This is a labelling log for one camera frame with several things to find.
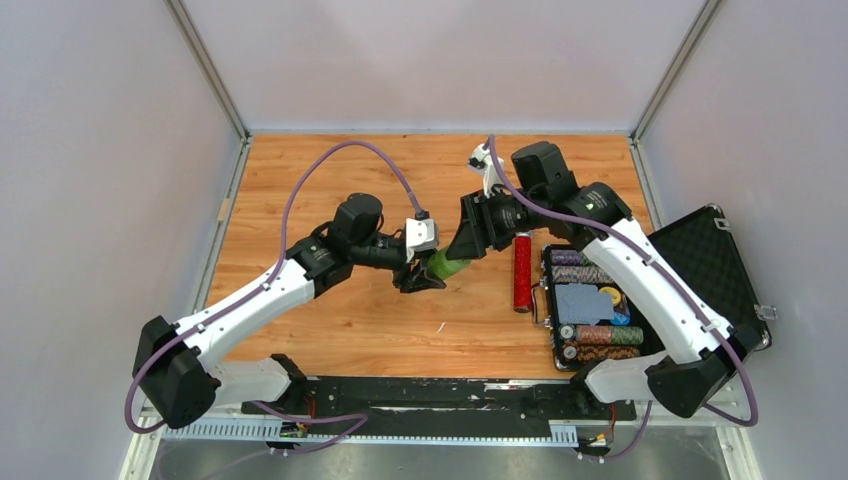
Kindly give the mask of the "green pill bottle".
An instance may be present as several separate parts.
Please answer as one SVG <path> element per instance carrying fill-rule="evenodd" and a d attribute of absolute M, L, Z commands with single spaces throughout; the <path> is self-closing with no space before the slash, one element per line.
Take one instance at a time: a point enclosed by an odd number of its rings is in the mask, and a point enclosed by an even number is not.
<path fill-rule="evenodd" d="M 426 263 L 427 275 L 437 280 L 447 280 L 471 264 L 470 259 L 449 259 L 447 250 L 440 249 Z"/>

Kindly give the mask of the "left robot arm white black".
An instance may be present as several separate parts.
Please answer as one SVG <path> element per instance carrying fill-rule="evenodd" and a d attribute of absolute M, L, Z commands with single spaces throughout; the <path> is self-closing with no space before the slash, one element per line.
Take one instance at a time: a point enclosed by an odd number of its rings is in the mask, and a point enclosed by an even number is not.
<path fill-rule="evenodd" d="M 415 213 L 394 234 L 382 232 L 383 220 L 376 197 L 352 194 L 332 220 L 235 293 L 174 323 L 161 316 L 149 320 L 141 329 L 128 395 L 142 391 L 159 424 L 172 429 L 223 404 L 264 401 L 283 413 L 298 411 L 307 389 L 281 360 L 223 359 L 272 320 L 349 279 L 356 266 L 390 271 L 403 293 L 442 287 L 426 275 L 438 248 L 438 227 L 428 212 Z"/>

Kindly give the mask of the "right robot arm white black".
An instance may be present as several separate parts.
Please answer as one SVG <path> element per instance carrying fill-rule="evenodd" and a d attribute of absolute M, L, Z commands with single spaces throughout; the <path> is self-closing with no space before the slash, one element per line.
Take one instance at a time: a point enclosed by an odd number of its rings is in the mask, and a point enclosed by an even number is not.
<path fill-rule="evenodd" d="M 758 404 L 743 362 L 761 334 L 734 325 L 702 299 L 611 187 L 577 183 L 557 145 L 536 142 L 511 160 L 517 184 L 505 173 L 493 137 L 470 154 L 468 165 L 482 175 L 483 187 L 462 197 L 447 259 L 481 259 L 519 233 L 546 228 L 609 274 L 663 345 L 656 354 L 581 370 L 570 392 L 575 411 L 592 418 L 613 402 L 646 401 L 682 418 L 706 409 L 740 426 L 756 425 Z"/>

